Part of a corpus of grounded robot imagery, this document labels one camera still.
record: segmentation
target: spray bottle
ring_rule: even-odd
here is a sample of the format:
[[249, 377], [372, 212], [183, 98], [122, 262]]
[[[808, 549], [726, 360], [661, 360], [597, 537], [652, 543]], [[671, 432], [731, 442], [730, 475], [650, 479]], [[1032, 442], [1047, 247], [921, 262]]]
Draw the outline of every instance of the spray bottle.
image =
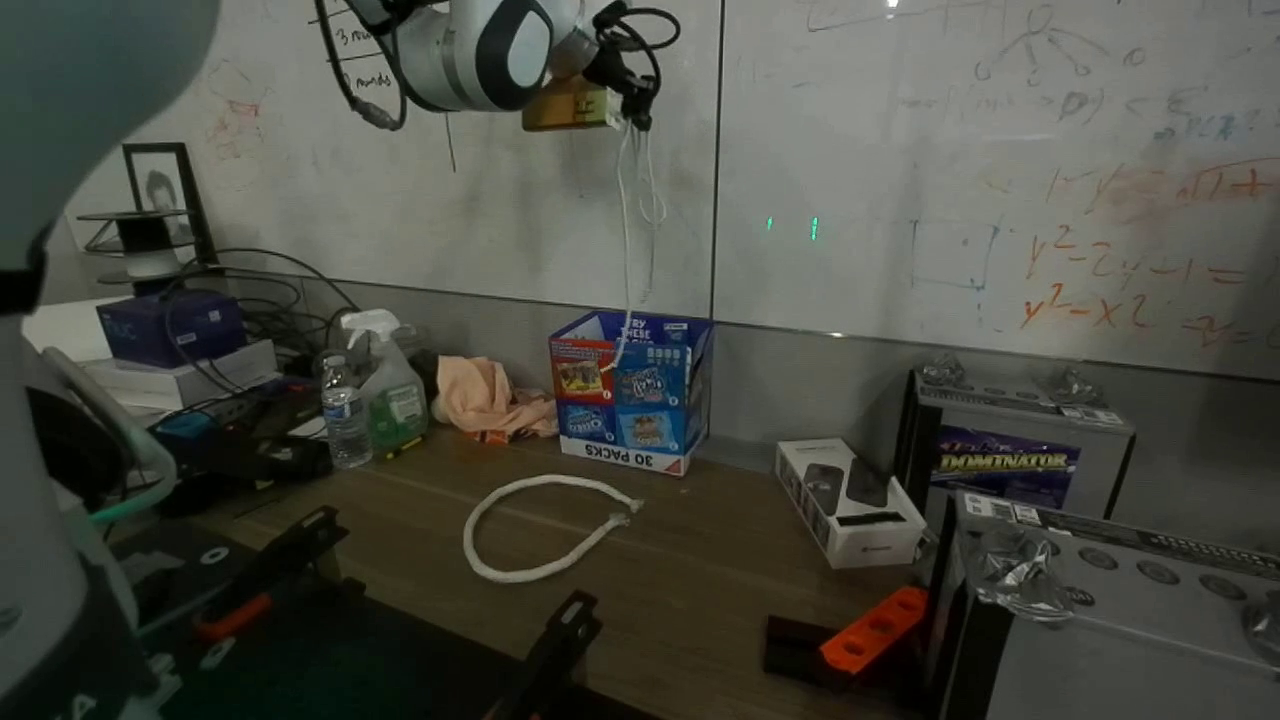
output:
[[402, 455], [428, 432], [424, 379], [403, 360], [398, 346], [402, 321], [383, 310], [348, 314], [340, 321], [348, 352], [367, 341], [372, 370], [362, 384], [367, 409], [367, 447], [372, 455]]

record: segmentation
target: orange object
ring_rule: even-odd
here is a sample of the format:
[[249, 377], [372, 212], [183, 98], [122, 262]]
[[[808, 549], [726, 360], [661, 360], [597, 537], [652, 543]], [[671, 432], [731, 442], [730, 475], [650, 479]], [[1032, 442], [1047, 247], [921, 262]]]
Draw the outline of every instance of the orange object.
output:
[[843, 677], [860, 677], [870, 665], [876, 665], [876, 655], [883, 655], [892, 643], [902, 643], [913, 630], [926, 625], [926, 607], [926, 590], [897, 590], [873, 614], [823, 641], [823, 665]]

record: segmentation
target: cardboard box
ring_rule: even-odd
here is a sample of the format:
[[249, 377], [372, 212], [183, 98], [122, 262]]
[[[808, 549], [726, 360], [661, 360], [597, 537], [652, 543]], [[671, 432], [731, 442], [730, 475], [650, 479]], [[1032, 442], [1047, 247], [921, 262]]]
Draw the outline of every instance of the cardboard box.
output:
[[[902, 479], [890, 479], [883, 508], [854, 502], [843, 493], [854, 462], [858, 451], [843, 442], [788, 442], [776, 444], [774, 475], [791, 495], [812, 543], [823, 551], [833, 569], [913, 566], [926, 537], [926, 515], [917, 512]], [[843, 470], [842, 490], [812, 490], [805, 479], [812, 464]]]
[[699, 360], [707, 352], [707, 321], [646, 315], [627, 325], [616, 356], [625, 314], [588, 314], [550, 341], [557, 396], [578, 405], [688, 409]]
[[688, 470], [706, 432], [707, 325], [638, 314], [625, 352], [622, 334], [625, 314], [588, 314], [550, 341], [559, 435], [579, 442], [559, 447], [627, 470]]
[[622, 470], [646, 470], [646, 472], [661, 472], [661, 475], [684, 475], [696, 447], [699, 447], [699, 435], [684, 451], [650, 451], [650, 447], [559, 435], [563, 455], [584, 455], [584, 462], [622, 464]]

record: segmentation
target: white object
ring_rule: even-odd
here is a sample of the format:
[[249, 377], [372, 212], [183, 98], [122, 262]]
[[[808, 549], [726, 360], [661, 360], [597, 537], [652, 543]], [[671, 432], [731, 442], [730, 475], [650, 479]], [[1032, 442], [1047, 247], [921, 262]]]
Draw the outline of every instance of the white object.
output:
[[1280, 377], [1271, 0], [730, 4], [722, 321]]
[[348, 348], [372, 337], [378, 370], [362, 384], [367, 447], [378, 455], [403, 451], [403, 442], [418, 442], [428, 428], [428, 391], [398, 346], [402, 321], [383, 310], [367, 310], [340, 315], [340, 328], [348, 334]]
[[[551, 562], [551, 566], [541, 566], [541, 569], [522, 569], [522, 571], [502, 571], [491, 566], [482, 562], [476, 551], [476, 530], [485, 521], [485, 512], [518, 493], [532, 493], [532, 490], [584, 490], [584, 493], [599, 493], [599, 495], [611, 495], [622, 502], [627, 512], [611, 512], [592, 537], [584, 537], [570, 557]], [[599, 486], [599, 479], [588, 479], [588, 475], [527, 475], [527, 479], [511, 479], [497, 493], [490, 493], [473, 515], [467, 515], [467, 530], [465, 530], [465, 557], [473, 566], [476, 577], [491, 582], [491, 583], [538, 583], [546, 577], [557, 577], [557, 571], [570, 571], [578, 562], [584, 562], [611, 530], [625, 530], [627, 515], [642, 512], [646, 502], [638, 495], [625, 495], [622, 490], [611, 486]]]
[[[842, 506], [838, 512], [823, 512], [815, 495], [805, 490], [808, 464], [833, 464], [843, 470], [854, 464], [854, 447], [843, 442], [788, 442], [776, 444], [776, 470], [774, 475], [786, 486], [791, 495], [808, 537], [823, 551], [833, 569], [883, 569], [883, 566], [913, 566], [917, 543], [926, 537], [926, 515], [917, 512], [913, 495], [902, 490], [902, 479], [890, 479], [890, 506], [858, 506], [843, 495], [842, 486]], [[876, 512], [897, 512], [902, 521], [890, 526], [849, 526], [858, 515], [876, 515]]]

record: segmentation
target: cloth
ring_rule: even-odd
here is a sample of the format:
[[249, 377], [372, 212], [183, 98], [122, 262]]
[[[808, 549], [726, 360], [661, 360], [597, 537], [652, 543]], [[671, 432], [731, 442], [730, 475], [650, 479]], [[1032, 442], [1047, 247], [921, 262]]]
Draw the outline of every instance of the cloth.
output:
[[511, 377], [491, 356], [441, 356], [436, 363], [432, 415], [459, 432], [504, 432], [504, 435], [557, 435], [557, 405], [538, 391], [511, 387]]

